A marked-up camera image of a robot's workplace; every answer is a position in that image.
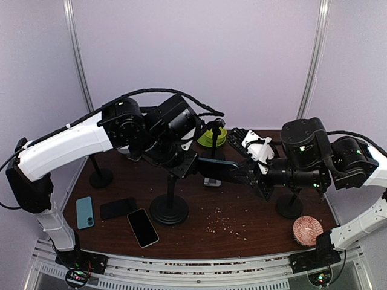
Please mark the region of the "black phone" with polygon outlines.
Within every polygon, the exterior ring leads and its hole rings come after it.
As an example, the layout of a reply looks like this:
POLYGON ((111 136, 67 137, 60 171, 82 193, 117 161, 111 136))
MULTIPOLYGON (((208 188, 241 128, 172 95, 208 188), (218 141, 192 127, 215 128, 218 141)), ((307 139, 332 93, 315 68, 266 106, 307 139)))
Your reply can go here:
POLYGON ((107 219, 126 216, 127 214, 130 214, 137 209, 137 200, 135 198, 130 197, 119 199, 102 204, 100 206, 100 218, 101 220, 105 221, 107 219))

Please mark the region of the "teal phone front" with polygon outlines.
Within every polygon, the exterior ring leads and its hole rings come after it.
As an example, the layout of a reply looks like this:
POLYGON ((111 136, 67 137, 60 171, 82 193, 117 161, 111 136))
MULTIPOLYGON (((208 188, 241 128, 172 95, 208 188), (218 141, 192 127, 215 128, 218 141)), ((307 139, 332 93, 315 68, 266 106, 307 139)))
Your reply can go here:
POLYGON ((90 196, 76 201, 77 228, 84 230, 94 226, 93 202, 90 196))

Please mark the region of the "teal phone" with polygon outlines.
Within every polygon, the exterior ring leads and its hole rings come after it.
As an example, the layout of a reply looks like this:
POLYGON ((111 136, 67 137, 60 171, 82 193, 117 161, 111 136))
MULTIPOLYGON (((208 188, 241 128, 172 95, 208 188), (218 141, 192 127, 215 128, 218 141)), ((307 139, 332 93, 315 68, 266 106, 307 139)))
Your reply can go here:
POLYGON ((90 196, 76 201, 77 228, 84 230, 94 226, 93 202, 90 196))
POLYGON ((198 158, 197 172, 205 178, 238 184, 239 181, 232 171, 238 168, 238 164, 233 161, 217 159, 198 158))

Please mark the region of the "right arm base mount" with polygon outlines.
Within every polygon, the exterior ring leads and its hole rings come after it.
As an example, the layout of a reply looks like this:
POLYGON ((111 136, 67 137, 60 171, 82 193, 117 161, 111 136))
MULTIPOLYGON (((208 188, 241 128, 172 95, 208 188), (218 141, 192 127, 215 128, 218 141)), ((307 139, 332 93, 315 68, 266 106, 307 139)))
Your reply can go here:
POLYGON ((341 252, 333 251, 328 254, 318 253, 317 250, 296 253, 289 256, 293 274, 306 272, 309 282, 316 287, 330 286, 341 275, 342 269, 334 276, 332 265, 342 261, 341 252))

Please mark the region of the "black phone stand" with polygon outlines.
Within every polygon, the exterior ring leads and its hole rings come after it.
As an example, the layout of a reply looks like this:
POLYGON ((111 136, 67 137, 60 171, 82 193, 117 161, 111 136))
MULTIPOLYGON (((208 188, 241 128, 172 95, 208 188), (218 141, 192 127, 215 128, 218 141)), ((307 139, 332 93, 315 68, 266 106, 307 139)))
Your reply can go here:
POLYGON ((175 194, 177 177, 169 174, 167 193, 157 196, 150 204, 151 218, 160 225, 174 226, 182 224, 189 215, 187 202, 175 194))
POLYGON ((89 177, 89 183, 94 189, 102 189, 110 185, 114 179, 112 171, 109 169, 101 169, 94 155, 89 156, 89 160, 94 167, 94 171, 89 177))

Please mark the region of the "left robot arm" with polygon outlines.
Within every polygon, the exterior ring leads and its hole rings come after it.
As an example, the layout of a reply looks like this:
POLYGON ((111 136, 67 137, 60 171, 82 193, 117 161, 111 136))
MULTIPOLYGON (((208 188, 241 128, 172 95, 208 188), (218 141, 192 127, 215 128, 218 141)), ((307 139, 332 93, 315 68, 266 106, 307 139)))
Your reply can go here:
POLYGON ((57 256, 73 268, 83 267, 87 256, 78 234, 52 204, 52 171, 86 156, 127 148, 131 158, 146 156, 184 178, 198 158, 189 144, 209 127, 204 118, 221 118, 223 113, 203 105, 198 114, 193 96, 171 88, 166 92, 170 97, 161 105, 141 107, 135 97, 148 89, 138 89, 36 140, 22 138, 1 165, 18 208, 36 216, 57 256))

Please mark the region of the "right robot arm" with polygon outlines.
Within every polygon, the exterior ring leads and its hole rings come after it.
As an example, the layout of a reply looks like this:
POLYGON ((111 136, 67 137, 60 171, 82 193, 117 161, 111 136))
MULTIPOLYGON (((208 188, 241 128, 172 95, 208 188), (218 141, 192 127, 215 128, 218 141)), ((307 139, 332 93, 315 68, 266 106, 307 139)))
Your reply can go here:
POLYGON ((229 144, 247 157, 237 176, 264 199, 276 186, 288 188, 293 192, 288 202, 302 189, 323 194, 330 185, 338 190, 386 187, 386 151, 358 133, 337 130, 334 134, 339 138, 330 142, 332 132, 317 117, 285 123, 278 142, 234 128, 229 144))

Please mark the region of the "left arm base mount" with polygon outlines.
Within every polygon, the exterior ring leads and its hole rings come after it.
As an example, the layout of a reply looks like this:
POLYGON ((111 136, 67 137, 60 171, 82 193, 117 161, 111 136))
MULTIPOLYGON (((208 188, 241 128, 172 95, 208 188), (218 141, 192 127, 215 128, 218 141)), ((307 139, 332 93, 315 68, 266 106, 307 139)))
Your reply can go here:
POLYGON ((65 283, 73 289, 86 286, 91 280, 92 274, 104 274, 108 263, 108 257, 103 254, 95 254, 81 251, 80 256, 64 256, 64 252, 56 254, 55 262, 64 266, 65 283))

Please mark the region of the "white phone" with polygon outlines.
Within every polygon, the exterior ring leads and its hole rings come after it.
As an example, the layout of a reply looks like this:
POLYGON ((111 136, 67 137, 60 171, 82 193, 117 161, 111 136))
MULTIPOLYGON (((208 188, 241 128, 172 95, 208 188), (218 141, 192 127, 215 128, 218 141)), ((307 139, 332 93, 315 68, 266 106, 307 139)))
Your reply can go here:
POLYGON ((129 213, 127 220, 140 248, 149 247, 160 240, 144 208, 129 213))

